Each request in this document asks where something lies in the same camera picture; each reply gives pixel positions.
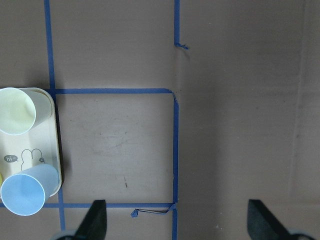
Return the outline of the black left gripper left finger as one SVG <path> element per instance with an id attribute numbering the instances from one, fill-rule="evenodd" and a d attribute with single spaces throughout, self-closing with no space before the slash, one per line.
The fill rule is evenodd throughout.
<path id="1" fill-rule="evenodd" d="M 105 200 L 95 200 L 74 234 L 75 240 L 104 240 L 107 233 Z"/>

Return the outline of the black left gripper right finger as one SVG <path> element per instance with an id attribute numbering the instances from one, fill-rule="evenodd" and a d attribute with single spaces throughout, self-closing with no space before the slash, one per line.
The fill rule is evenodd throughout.
<path id="1" fill-rule="evenodd" d="M 290 240 L 291 234 L 259 199 L 247 207 L 247 232 L 252 240 Z"/>

